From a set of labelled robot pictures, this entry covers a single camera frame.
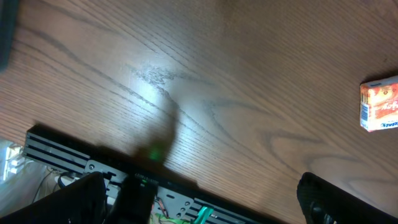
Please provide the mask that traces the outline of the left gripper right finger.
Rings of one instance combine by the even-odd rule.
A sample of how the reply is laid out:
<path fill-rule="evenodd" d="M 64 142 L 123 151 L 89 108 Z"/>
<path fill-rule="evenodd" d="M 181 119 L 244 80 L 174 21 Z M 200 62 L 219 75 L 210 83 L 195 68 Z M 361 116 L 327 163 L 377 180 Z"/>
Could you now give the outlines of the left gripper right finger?
<path fill-rule="evenodd" d="M 306 172 L 297 186 L 297 199 L 307 223 L 397 223 L 397 218 Z"/>

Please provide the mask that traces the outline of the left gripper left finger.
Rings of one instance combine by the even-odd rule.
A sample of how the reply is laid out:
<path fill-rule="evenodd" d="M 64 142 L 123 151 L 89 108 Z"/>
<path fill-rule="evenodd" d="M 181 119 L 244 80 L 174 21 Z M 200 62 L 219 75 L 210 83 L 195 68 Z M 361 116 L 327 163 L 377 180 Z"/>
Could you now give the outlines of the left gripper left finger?
<path fill-rule="evenodd" d="M 103 223 L 105 204 L 104 178 L 92 172 L 76 182 L 1 218 L 11 223 Z"/>

